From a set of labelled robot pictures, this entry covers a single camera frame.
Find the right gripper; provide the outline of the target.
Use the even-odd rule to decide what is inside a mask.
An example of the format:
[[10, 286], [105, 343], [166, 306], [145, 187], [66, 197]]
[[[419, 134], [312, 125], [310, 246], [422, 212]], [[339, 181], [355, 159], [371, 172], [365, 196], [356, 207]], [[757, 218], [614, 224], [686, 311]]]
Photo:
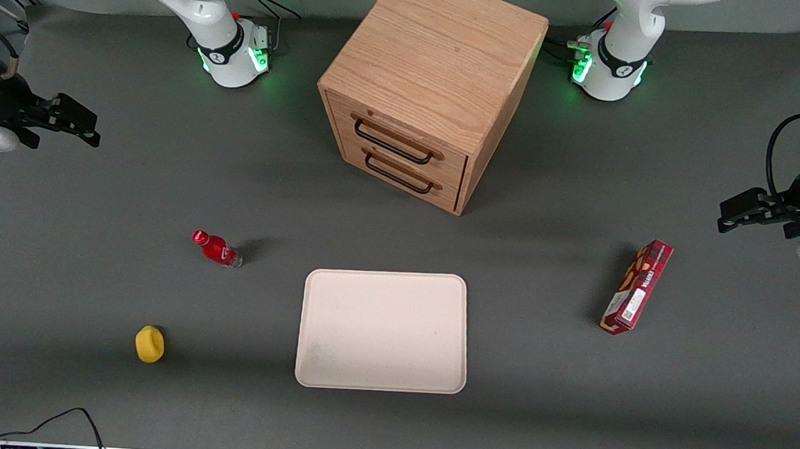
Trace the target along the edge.
[[24, 147], [38, 149], [41, 137], [31, 131], [35, 127], [56, 133], [66, 133], [81, 139], [90, 147], [101, 142], [97, 129], [98, 117], [89, 108], [68, 94], [53, 96], [49, 113], [42, 107], [45, 99], [31, 91], [28, 83], [15, 76], [0, 78], [0, 127], [19, 128], [19, 141]]

